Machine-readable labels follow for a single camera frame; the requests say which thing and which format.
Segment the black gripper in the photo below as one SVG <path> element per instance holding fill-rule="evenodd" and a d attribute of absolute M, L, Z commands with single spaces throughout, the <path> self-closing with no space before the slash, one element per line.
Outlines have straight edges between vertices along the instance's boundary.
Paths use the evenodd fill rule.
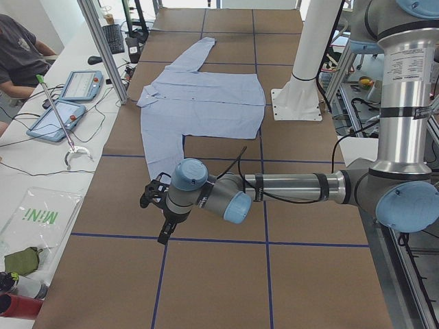
<path fill-rule="evenodd" d="M 187 217 L 189 216 L 189 212 L 183 214 L 176 213 L 166 206 L 163 209 L 163 214 L 165 217 L 165 222 L 157 238 L 157 241 L 160 244 L 167 244 L 176 226 L 187 219 Z"/>

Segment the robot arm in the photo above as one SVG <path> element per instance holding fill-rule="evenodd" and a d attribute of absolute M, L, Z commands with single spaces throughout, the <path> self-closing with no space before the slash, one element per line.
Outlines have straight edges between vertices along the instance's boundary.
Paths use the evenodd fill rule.
<path fill-rule="evenodd" d="M 193 207 L 241 223 L 252 202 L 291 204 L 335 201 L 354 205 L 402 233 L 418 232 L 438 218 L 438 190 L 424 163 L 431 67 L 438 42 L 437 1 L 357 1 L 352 37 L 376 42 L 384 52 L 379 146 L 374 162 L 356 159 L 330 174 L 210 175 L 187 158 L 155 197 L 165 222 L 158 241 L 166 244 Z"/>

